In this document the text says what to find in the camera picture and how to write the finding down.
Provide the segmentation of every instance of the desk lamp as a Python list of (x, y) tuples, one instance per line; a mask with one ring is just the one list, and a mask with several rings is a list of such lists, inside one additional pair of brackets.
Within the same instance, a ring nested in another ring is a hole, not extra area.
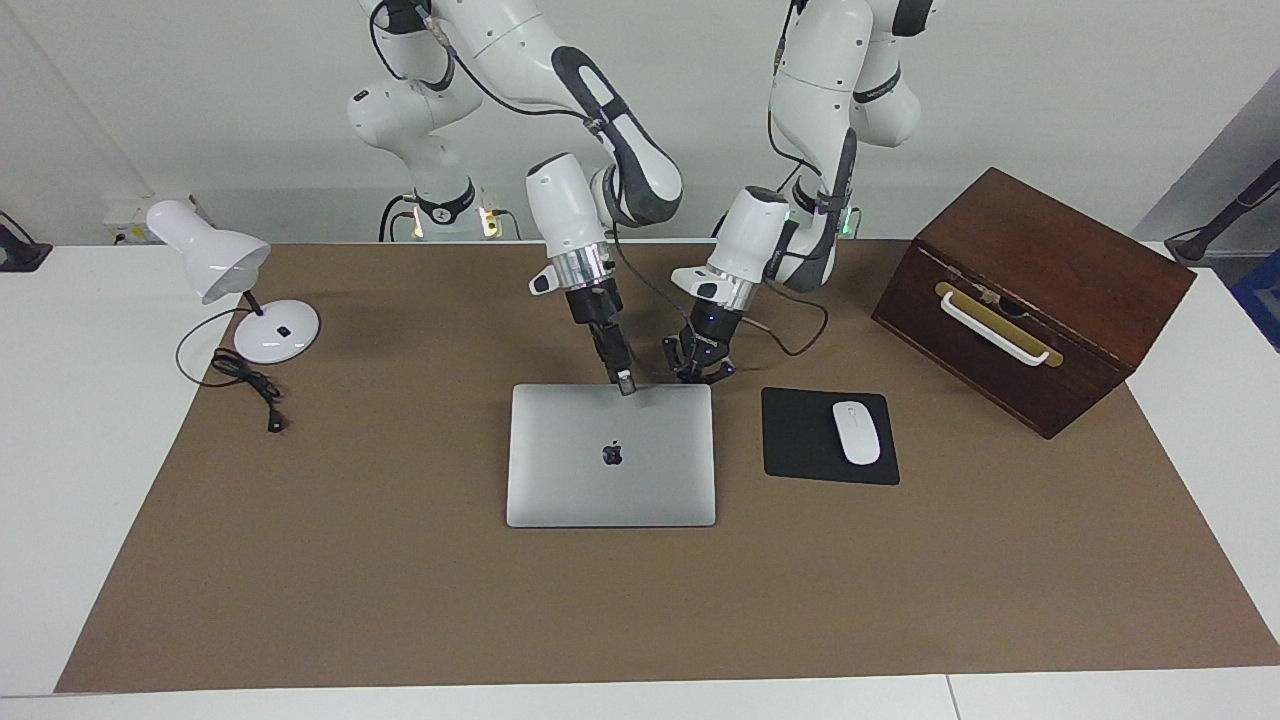
[(253, 297), (257, 269), (271, 254), (270, 245), (244, 233), (215, 229), (175, 200), (152, 205), (147, 227), (182, 252), (187, 279), (205, 305), (229, 293), (244, 295), (252, 314), (236, 328), (236, 352), (250, 363), (284, 363), (310, 347), (320, 333), (320, 315), (306, 302), (276, 300), (259, 305)]

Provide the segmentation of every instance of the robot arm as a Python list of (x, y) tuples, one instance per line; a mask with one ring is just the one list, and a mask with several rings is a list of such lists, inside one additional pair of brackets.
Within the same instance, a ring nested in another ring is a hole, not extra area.
[[(776, 217), (780, 204), (787, 208), (780, 196), (748, 188), (730, 209), (707, 265), (672, 273), (672, 282), (696, 299), (691, 327), (664, 341), (668, 364), (684, 382), (713, 383), (733, 372), (730, 341), (756, 284), (777, 279), (808, 292), (831, 277), (836, 240), (849, 220), (859, 140), (897, 146), (919, 122), (920, 104), (901, 78), (896, 38), (923, 32), (942, 3), (791, 0), (794, 22), (780, 46), (769, 114), (804, 160), (792, 188), (795, 219), (785, 210)], [(755, 219), (731, 227), (735, 217)], [(772, 243), (754, 232), (765, 228)], [(716, 282), (704, 282), (708, 275)]]
[(897, 38), (924, 32), (943, 3), (792, 0), (769, 96), (778, 129), (808, 163), (792, 188), (797, 222), (783, 231), (771, 272), (788, 288), (809, 292), (831, 277), (858, 141), (897, 147), (915, 132), (920, 101), (902, 79)]
[(618, 324), (622, 296), (582, 167), (568, 152), (556, 155), (529, 170), (525, 187), (550, 260), (529, 282), (529, 291), (545, 295), (563, 290), (573, 322), (591, 331), (609, 382), (622, 395), (634, 393), (631, 348)]
[(434, 135), (481, 102), (480, 88), (456, 78), (454, 63), (412, 6), (360, 0), (375, 42), (396, 76), (361, 88), (347, 102), (347, 119), (361, 140), (392, 152), (408, 168), (419, 225), (430, 236), (486, 234), (484, 218), (468, 213), (476, 187), (461, 156)]
[[(426, 6), (431, 17), (457, 29), (467, 49), (466, 63), (479, 67), (499, 96), (582, 117), (613, 154), (613, 165), (590, 181), (602, 223), (643, 227), (675, 215), (684, 192), (676, 164), (595, 63), (566, 45), (531, 0), (435, 1)], [(452, 44), (447, 49), (457, 56)]]

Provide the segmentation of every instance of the plug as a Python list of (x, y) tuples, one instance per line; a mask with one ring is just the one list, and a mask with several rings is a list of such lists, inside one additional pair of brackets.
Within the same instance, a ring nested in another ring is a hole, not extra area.
[(284, 418), (284, 414), (271, 407), (271, 411), (266, 416), (266, 432), (283, 433), (288, 424), (289, 421)]

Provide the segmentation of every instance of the lamp shade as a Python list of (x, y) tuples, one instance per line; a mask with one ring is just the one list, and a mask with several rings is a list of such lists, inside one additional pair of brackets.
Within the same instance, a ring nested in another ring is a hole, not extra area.
[(252, 290), (257, 269), (271, 254), (271, 246), (261, 240), (215, 229), (177, 200), (152, 205), (147, 210), (147, 227), (165, 245), (182, 252), (187, 281), (205, 305)]

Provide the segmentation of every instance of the white mouse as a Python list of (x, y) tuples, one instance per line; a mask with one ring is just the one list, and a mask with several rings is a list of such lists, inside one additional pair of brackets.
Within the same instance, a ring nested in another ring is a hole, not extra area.
[(856, 400), (846, 400), (831, 406), (836, 416), (836, 432), (845, 457), (854, 465), (870, 465), (879, 460), (879, 434), (872, 411)]

